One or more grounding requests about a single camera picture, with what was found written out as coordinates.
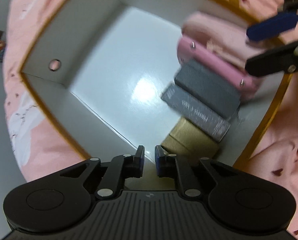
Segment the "brown cardboard small box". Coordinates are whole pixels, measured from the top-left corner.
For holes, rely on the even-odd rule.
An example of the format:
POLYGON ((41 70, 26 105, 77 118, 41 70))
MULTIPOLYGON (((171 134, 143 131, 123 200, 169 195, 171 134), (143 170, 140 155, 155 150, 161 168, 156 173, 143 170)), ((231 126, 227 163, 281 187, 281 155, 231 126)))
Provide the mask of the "brown cardboard small box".
POLYGON ((204 157, 212 158, 220 148, 217 142, 186 118, 179 119, 161 147, 168 153, 184 156, 190 164, 196 164, 204 157))

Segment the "pink case with studs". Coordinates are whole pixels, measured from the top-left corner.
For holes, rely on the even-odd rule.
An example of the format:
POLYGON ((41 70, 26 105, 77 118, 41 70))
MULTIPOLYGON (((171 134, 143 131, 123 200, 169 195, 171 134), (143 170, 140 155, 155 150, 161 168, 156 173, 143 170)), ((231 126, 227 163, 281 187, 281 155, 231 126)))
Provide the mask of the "pink case with studs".
POLYGON ((252 98, 261 85, 260 79, 252 77, 245 71, 239 70, 232 64, 227 63, 207 50, 203 45, 185 35, 178 42, 177 57, 180 63, 190 60, 196 60, 201 63, 227 80, 240 91, 242 98, 246 100, 252 98))

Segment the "grey printed slim box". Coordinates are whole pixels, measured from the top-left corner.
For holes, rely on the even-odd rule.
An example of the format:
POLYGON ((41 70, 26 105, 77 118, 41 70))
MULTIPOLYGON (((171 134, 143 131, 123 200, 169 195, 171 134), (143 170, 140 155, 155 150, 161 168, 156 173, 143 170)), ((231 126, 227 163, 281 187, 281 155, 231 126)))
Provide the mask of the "grey printed slim box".
POLYGON ((220 142, 229 131, 227 120, 175 84, 164 90, 161 99, 216 142, 220 142))

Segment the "pink pouch in box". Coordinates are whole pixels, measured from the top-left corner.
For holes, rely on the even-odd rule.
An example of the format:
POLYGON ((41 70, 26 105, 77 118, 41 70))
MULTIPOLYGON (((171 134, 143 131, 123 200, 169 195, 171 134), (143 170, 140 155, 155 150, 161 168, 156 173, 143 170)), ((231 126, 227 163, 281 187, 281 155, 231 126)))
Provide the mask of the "pink pouch in box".
POLYGON ((251 41, 246 35, 246 29, 200 11, 194 12, 185 20, 182 34, 242 72, 247 59, 275 47, 269 41, 251 41))

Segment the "pink cloud pattern duvet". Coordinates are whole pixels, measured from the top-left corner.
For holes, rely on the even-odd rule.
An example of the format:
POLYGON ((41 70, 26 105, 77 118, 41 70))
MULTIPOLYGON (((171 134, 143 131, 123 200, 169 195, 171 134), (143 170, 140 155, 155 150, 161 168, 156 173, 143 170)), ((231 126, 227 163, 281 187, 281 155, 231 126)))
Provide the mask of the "pink cloud pattern duvet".
MULTIPOLYGON (((44 117, 42 108, 31 96, 20 69, 33 42, 66 0, 11 0, 7 23, 7 52, 3 60, 6 90, 5 111, 11 137, 20 134, 15 123, 20 101, 35 107, 34 126, 29 137, 25 162, 19 168, 27 181, 46 176, 88 159, 88 155, 58 125, 44 117)), ((289 232, 298 239, 298 75, 285 79, 288 88, 272 118, 263 128, 262 137, 243 169, 287 187, 297 201, 296 214, 289 232)))

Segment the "dark grey small box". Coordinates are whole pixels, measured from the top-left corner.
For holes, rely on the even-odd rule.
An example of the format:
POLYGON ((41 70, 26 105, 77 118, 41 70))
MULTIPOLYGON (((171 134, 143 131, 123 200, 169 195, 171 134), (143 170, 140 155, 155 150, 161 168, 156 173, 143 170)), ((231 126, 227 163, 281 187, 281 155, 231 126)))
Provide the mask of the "dark grey small box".
POLYGON ((240 92, 227 80, 195 60, 181 65, 174 83, 225 119, 234 116, 240 106, 240 92))

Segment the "open cardboard box white inside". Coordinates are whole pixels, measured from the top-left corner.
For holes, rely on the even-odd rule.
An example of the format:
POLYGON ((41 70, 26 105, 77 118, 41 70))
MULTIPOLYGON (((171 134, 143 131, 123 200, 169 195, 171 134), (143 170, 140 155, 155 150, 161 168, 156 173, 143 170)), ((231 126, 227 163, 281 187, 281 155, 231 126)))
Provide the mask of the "open cardboard box white inside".
MULTIPOLYGON (((154 147, 185 118, 161 95, 180 70, 181 26, 196 11, 242 28, 255 21, 226 0, 66 0, 33 42, 20 74, 47 118, 88 157, 110 161, 142 145, 153 161, 154 147)), ((252 154, 288 77, 266 77, 227 119, 214 158, 233 165, 252 154)))

